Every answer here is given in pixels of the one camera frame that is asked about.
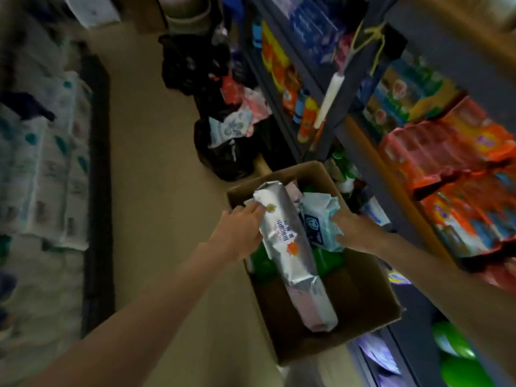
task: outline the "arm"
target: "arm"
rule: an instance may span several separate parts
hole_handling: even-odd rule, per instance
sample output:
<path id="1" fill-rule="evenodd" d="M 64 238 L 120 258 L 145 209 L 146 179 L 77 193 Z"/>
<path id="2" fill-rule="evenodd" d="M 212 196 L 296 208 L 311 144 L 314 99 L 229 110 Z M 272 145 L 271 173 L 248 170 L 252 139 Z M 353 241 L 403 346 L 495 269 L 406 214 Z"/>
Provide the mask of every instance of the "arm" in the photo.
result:
<path id="1" fill-rule="evenodd" d="M 384 232 L 371 220 L 337 212 L 344 247 L 373 254 L 403 274 L 483 353 L 516 380 L 516 296 L 453 268 Z"/>
<path id="2" fill-rule="evenodd" d="M 258 203 L 223 212 L 210 239 L 177 271 L 116 312 L 27 385 L 141 386 L 218 273 L 256 250 L 264 214 Z"/>

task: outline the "floor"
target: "floor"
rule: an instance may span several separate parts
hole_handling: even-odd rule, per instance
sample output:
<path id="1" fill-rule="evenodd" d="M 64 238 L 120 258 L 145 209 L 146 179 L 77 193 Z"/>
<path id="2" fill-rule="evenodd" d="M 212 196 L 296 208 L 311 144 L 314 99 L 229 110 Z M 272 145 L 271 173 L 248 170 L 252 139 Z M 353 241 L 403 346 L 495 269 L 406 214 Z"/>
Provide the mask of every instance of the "floor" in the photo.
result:
<path id="1" fill-rule="evenodd" d="M 197 109 L 192 97 L 164 87 L 156 35 L 115 25 L 92 32 L 92 46 L 112 79 L 113 260 L 121 308 L 209 237 L 232 184 L 198 161 Z M 146 386 L 282 386 L 252 300 L 244 268 L 230 267 L 189 315 Z M 362 385 L 345 346 L 314 363 L 327 387 Z"/>

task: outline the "yellow cord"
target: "yellow cord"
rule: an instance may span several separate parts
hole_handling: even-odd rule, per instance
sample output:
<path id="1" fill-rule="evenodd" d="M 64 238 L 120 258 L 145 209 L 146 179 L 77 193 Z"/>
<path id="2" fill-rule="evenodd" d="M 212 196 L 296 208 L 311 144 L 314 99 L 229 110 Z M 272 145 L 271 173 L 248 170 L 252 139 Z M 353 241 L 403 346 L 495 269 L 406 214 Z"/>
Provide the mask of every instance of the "yellow cord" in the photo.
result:
<path id="1" fill-rule="evenodd" d="M 365 46 L 370 44 L 372 41 L 381 41 L 382 42 L 380 44 L 380 47 L 379 47 L 378 51 L 376 52 L 375 60 L 372 63 L 372 68 L 371 68 L 371 72 L 370 72 L 370 75 L 372 76 L 373 73 L 375 72 L 376 67 L 378 66 L 378 62 L 380 60 L 380 54 L 382 53 L 382 51 L 383 51 L 383 49 L 385 47 L 385 35 L 382 32 L 384 30 L 384 27 L 385 27 L 385 22 L 383 22 L 379 26 L 366 28 L 364 30 L 364 34 L 370 34 L 370 37 L 367 38 L 359 47 L 357 47 L 355 49 L 355 41 L 357 40 L 357 38 L 358 38 L 358 36 L 360 34 L 363 22 L 364 21 L 360 22 L 360 25 L 358 26 L 358 29 L 357 29 L 354 37 L 353 37 L 351 50 L 353 51 L 353 53 L 355 53 L 355 52 L 358 52 L 358 51 L 362 50 Z"/>

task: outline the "tile floor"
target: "tile floor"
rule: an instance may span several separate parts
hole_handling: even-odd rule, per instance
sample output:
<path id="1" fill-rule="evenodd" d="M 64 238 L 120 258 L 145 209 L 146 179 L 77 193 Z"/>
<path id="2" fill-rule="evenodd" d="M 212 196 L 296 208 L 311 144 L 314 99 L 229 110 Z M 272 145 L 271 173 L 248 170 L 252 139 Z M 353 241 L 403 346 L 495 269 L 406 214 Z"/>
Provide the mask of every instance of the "tile floor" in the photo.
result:
<path id="1" fill-rule="evenodd" d="M 112 79 L 113 261 L 121 308 L 208 238 L 230 184 L 197 159 L 195 103 L 164 87 L 157 35 L 115 25 L 92 32 L 92 47 Z M 316 363 L 327 387 L 362 385 L 345 346 L 323 353 Z M 242 266 L 217 279 L 146 385 L 283 385 Z"/>

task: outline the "silver foil package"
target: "silver foil package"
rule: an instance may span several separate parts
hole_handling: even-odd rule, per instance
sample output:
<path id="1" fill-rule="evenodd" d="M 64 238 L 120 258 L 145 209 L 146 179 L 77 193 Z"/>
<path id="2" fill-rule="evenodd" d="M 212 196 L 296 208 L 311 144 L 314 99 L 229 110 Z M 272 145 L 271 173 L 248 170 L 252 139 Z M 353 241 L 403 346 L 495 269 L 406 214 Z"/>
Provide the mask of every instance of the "silver foil package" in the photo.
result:
<path id="1" fill-rule="evenodd" d="M 310 242 L 285 186 L 266 182 L 253 199 L 267 209 L 260 232 L 269 258 L 282 276 L 287 292 L 303 324 L 311 331 L 331 331 L 337 315 L 317 275 Z"/>

